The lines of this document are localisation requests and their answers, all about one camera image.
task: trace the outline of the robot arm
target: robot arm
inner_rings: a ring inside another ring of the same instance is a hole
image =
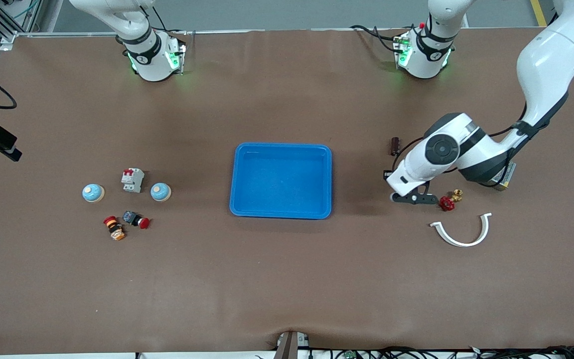
[[[563,0],[562,4],[560,17],[540,32],[517,59],[526,109],[508,135],[497,143],[466,114],[442,116],[387,178],[396,193],[406,195],[450,166],[457,166],[468,181],[486,183],[548,126],[567,99],[574,78],[574,0]]]
[[[476,0],[429,0],[429,18],[420,30],[412,29],[396,43],[396,63],[415,77],[429,79],[446,65],[451,44],[460,32],[462,19]]]
[[[185,45],[166,32],[153,30],[142,12],[154,0],[70,0],[77,9],[103,21],[128,50],[132,68],[143,79],[161,81],[182,73]]]

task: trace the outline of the green light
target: green light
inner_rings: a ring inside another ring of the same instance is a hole
[[[137,72],[137,66],[134,64],[134,59],[132,59],[132,55],[128,54],[128,59],[130,59],[130,64],[132,64],[132,70]]]
[[[411,46],[407,46],[405,50],[403,50],[403,53],[400,54],[398,64],[400,64],[400,66],[406,66],[409,63],[409,58],[411,57],[412,53],[413,48]]]
[[[173,70],[178,68],[178,56],[175,55],[174,53],[169,53],[169,52],[165,52],[165,54],[167,55],[167,59],[169,62],[169,67],[171,67]]]
[[[444,55],[444,62],[442,62],[442,67],[446,66],[446,62],[448,61],[448,56],[451,55],[451,49]]]

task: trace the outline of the plastic tray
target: plastic tray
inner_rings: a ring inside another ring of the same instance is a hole
[[[230,210],[237,216],[324,219],[331,213],[331,150],[324,145],[241,143]]]

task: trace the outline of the white u-shaped part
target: white u-shaped part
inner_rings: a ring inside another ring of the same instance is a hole
[[[476,239],[475,241],[471,242],[471,243],[461,243],[456,241],[455,239],[451,238],[451,236],[449,236],[446,231],[444,230],[444,227],[442,227],[442,222],[433,222],[430,224],[431,227],[435,227],[435,229],[437,230],[437,233],[440,235],[440,237],[442,237],[442,239],[444,239],[447,243],[454,245],[456,247],[473,247],[474,245],[478,245],[480,244],[485,238],[486,235],[488,234],[488,218],[490,217],[490,213],[486,213],[480,216],[480,219],[482,220],[482,232],[480,233],[480,236],[478,237],[478,239]]]

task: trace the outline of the round blue button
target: round blue button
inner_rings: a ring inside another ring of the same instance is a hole
[[[99,202],[103,198],[103,195],[105,195],[105,190],[98,184],[91,183],[84,187],[81,195],[84,196],[84,200],[88,202]]]
[[[160,182],[152,186],[150,195],[153,200],[164,202],[169,198],[169,196],[171,196],[171,188],[169,188],[165,183]]]

